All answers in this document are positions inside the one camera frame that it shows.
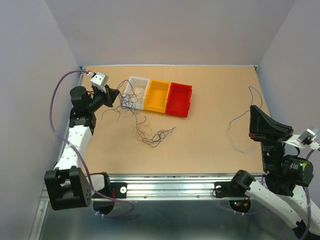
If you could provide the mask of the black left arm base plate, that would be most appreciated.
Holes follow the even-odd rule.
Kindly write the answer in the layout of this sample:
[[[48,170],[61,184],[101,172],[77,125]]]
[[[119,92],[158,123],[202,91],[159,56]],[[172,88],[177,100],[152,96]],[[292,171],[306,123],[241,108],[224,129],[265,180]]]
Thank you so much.
[[[93,187],[100,193],[109,198],[126,199],[127,183],[126,182],[93,182]]]

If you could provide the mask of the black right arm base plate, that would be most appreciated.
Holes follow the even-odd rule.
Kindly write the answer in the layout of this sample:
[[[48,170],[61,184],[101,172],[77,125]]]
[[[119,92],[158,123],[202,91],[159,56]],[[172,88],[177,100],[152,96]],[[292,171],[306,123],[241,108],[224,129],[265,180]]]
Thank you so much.
[[[245,192],[251,190],[247,185],[240,185],[232,181],[215,182],[212,196],[218,199],[222,198],[241,198]]]

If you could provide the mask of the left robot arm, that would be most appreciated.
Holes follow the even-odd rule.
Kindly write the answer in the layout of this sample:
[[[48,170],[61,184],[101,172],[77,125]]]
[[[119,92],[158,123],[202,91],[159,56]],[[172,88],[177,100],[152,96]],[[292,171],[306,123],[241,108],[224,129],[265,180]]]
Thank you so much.
[[[92,90],[89,93],[84,86],[76,86],[69,92],[72,108],[65,146],[54,169],[44,175],[51,207],[55,211],[88,207],[92,200],[93,184],[84,154],[96,127],[95,112],[102,106],[113,107],[120,93],[108,85],[93,86]]]

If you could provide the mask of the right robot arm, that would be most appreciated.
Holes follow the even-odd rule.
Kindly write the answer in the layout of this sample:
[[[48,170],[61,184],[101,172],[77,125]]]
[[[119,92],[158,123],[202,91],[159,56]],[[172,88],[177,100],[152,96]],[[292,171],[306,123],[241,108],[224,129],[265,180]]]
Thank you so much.
[[[245,170],[239,170],[230,182],[233,194],[244,194],[263,204],[301,240],[320,238],[320,209],[308,190],[314,166],[308,158],[286,154],[285,146],[318,151],[318,133],[317,128],[309,127],[300,135],[294,134],[291,126],[275,121],[258,106],[251,105],[248,135],[260,143],[265,183]]]

